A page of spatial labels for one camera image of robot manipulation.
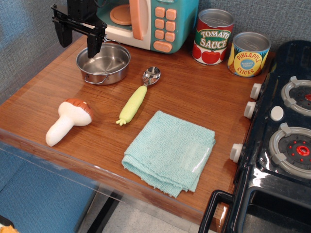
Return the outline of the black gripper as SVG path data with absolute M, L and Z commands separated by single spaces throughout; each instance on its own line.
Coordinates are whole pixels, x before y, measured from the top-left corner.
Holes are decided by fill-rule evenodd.
M 68 0 L 66 5 L 53 4 L 52 21 L 62 47 L 72 43 L 72 32 L 87 35 L 87 55 L 93 58 L 101 50 L 106 38 L 107 24 L 97 16 L 99 8 L 104 7 L 104 0 Z

